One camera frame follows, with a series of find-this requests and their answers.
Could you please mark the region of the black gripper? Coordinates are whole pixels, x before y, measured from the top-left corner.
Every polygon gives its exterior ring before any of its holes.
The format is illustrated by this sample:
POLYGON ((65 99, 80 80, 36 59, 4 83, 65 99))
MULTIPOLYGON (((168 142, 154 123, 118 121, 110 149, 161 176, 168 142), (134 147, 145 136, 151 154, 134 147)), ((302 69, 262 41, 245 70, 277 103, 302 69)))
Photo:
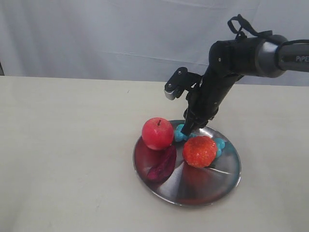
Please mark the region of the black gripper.
POLYGON ((196 128, 204 128, 219 110, 219 105, 232 88, 242 78, 237 73, 219 72, 208 67, 200 86, 191 92, 181 133, 190 135, 196 128))

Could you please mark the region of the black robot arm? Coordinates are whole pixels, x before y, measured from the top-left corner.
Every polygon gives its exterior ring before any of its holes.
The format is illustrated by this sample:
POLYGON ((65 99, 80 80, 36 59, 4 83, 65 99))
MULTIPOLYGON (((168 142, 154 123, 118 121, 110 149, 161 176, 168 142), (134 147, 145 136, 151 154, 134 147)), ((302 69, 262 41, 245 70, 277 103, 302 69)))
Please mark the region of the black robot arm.
POLYGON ((217 41, 209 50, 209 65, 194 90, 187 95, 182 133, 203 128, 219 110, 231 87, 244 76, 276 78, 286 71, 309 71, 308 40, 276 43, 262 38, 217 41))

